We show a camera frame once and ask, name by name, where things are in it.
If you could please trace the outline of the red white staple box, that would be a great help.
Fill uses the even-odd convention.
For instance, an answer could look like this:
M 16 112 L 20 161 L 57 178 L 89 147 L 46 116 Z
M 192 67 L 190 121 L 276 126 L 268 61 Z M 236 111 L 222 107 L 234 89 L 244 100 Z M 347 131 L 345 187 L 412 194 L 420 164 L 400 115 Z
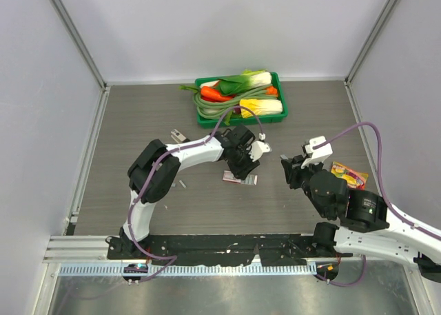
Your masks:
M 255 174 L 249 174 L 245 179 L 237 179 L 232 172 L 225 170 L 223 173 L 223 181 L 255 186 L 258 182 L 258 176 Z

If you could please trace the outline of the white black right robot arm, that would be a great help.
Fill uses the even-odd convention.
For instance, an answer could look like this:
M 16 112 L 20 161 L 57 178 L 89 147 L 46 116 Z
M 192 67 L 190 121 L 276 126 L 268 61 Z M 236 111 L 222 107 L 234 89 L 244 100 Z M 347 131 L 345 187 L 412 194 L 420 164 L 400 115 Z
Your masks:
M 319 256 L 331 252 L 360 254 L 418 269 L 421 276 L 440 282 L 440 240 L 423 224 L 410 225 L 409 216 L 370 191 L 350 188 L 347 181 L 325 170 L 322 163 L 303 167 L 303 156 L 282 156 L 288 186 L 303 191 L 323 218 L 311 239 Z

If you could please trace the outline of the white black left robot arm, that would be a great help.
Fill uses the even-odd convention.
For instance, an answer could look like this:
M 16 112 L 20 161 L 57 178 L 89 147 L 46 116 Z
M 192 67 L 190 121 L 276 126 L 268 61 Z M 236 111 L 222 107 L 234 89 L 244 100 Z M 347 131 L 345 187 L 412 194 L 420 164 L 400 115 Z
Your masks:
M 145 239 L 150 235 L 154 208 L 169 192 L 180 171 L 202 163 L 225 161 L 234 178 L 244 180 L 270 150 L 264 132 L 255 136 L 244 125 L 224 132 L 214 130 L 201 139 L 181 144 L 151 141 L 127 172 L 131 201 L 119 232 L 123 251 L 133 259 L 146 253 Z

